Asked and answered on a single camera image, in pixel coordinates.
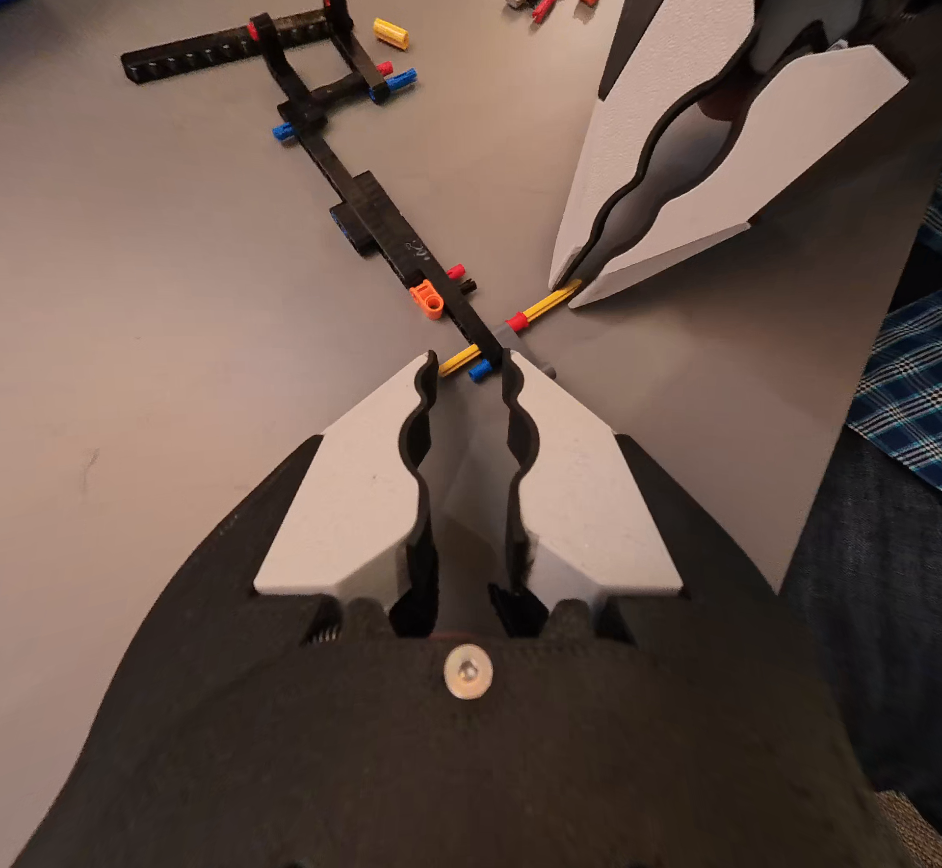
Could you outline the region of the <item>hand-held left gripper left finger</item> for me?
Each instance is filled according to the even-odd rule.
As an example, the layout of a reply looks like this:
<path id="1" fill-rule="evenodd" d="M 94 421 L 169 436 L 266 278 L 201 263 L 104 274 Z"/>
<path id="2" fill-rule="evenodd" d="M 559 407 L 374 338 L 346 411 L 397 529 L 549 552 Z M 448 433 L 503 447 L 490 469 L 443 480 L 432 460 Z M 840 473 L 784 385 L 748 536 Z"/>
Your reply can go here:
<path id="1" fill-rule="evenodd" d="M 379 603 L 398 635 L 429 635 L 439 558 L 428 485 L 439 361 L 424 352 L 328 426 L 253 587 Z"/>

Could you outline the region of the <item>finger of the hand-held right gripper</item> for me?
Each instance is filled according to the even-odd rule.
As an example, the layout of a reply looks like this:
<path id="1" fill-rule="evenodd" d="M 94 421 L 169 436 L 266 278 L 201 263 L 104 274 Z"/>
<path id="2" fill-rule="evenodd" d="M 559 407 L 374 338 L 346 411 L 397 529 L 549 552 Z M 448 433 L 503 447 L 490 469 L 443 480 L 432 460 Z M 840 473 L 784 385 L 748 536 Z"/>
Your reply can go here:
<path id="1" fill-rule="evenodd" d="M 638 174 L 656 124 L 748 38 L 754 1 L 625 1 L 560 221 L 550 287 L 571 274 L 597 215 Z"/>
<path id="2" fill-rule="evenodd" d="M 908 83 L 873 45 L 788 63 L 754 98 L 718 167 L 664 203 L 641 239 L 572 297 L 571 309 L 614 296 L 748 230 L 763 207 Z"/>

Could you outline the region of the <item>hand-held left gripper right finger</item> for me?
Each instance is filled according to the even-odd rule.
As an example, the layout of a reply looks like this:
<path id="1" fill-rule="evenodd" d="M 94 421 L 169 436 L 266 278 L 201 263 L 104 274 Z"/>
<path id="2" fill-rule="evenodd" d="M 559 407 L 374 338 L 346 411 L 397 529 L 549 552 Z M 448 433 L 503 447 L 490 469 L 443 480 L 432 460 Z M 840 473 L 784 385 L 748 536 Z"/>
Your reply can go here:
<path id="1" fill-rule="evenodd" d="M 675 598 L 683 582 L 614 430 L 520 352 L 502 397 L 517 463 L 506 517 L 509 587 L 489 596 L 508 635 L 539 635 L 559 603 L 595 620 L 612 598 Z"/>

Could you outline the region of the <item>long yellow lego axle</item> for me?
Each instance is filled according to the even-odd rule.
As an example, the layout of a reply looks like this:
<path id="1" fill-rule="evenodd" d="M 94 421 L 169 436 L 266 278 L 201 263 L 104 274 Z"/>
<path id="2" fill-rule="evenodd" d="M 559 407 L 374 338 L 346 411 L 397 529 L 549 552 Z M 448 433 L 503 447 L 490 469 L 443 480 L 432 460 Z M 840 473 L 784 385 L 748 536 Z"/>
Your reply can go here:
<path id="1" fill-rule="evenodd" d="M 529 326 L 550 310 L 556 309 L 567 302 L 579 290 L 580 286 L 582 286 L 581 280 L 572 280 L 570 283 L 544 297 L 536 304 L 521 310 L 529 318 Z M 506 325 L 505 320 L 492 329 L 492 336 L 501 347 L 520 351 L 522 354 L 529 356 L 530 360 L 533 360 L 533 354 L 527 350 L 527 347 L 521 340 L 521 332 L 514 333 Z M 468 372 L 471 379 L 476 382 L 483 380 L 496 369 L 494 363 L 483 356 L 480 348 L 473 344 L 465 348 L 464 351 L 447 359 L 439 368 L 439 377 L 442 379 L 447 378 L 469 365 L 473 368 L 483 366 L 483 370 L 478 369 L 477 371 L 471 370 Z"/>

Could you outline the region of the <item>black lego beam assembly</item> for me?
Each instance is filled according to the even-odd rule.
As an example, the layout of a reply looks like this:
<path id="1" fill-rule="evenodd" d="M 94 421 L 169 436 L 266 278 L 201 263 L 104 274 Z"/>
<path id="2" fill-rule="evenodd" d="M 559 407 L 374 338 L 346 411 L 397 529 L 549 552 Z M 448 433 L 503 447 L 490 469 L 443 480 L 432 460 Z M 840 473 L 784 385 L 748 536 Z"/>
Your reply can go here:
<path id="1" fill-rule="evenodd" d="M 271 77 L 287 98 L 278 108 L 283 123 L 273 134 L 280 142 L 298 142 L 332 186 L 339 203 L 331 215 L 348 242 L 361 255 L 380 253 L 427 317 L 446 315 L 468 347 L 477 345 L 497 371 L 504 348 L 468 302 L 463 271 L 443 268 L 374 175 L 369 171 L 351 175 L 322 134 L 328 111 L 347 97 L 365 93 L 381 105 L 418 77 L 414 70 L 393 74 L 375 65 L 355 37 L 347 0 L 322 1 L 331 27 L 329 38 L 350 68 L 350 74 L 335 84 L 315 89 L 305 85 L 289 63 L 270 15 L 255 16 L 247 24 Z"/>

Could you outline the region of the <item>long black lego beam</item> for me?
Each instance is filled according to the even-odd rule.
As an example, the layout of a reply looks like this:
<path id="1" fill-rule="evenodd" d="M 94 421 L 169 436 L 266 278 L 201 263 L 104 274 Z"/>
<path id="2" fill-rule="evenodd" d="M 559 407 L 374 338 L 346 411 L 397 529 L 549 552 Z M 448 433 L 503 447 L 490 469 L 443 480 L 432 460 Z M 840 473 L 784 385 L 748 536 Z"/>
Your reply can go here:
<path id="1" fill-rule="evenodd" d="M 276 18 L 274 25 L 287 51 L 330 37 L 322 10 Z M 248 26 L 237 26 L 193 38 L 127 51 L 120 57 L 124 74 L 135 85 L 241 62 L 260 56 L 258 41 Z"/>

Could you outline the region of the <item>person's plaid shirt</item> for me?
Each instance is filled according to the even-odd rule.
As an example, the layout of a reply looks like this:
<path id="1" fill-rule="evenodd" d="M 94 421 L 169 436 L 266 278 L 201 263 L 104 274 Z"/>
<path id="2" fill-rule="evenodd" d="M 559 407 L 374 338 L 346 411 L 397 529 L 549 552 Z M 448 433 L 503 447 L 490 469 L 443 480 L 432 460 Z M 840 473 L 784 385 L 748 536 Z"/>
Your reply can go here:
<path id="1" fill-rule="evenodd" d="M 846 426 L 941 489 L 941 292 L 889 312 Z"/>

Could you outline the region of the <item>person's blue jeans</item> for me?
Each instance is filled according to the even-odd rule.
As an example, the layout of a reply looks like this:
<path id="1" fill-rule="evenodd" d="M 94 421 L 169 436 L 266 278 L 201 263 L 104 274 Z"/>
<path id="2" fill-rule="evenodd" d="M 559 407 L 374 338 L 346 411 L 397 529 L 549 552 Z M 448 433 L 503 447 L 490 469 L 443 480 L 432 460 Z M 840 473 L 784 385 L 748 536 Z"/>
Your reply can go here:
<path id="1" fill-rule="evenodd" d="M 844 427 L 781 594 L 870 782 L 940 830 L 940 491 Z"/>

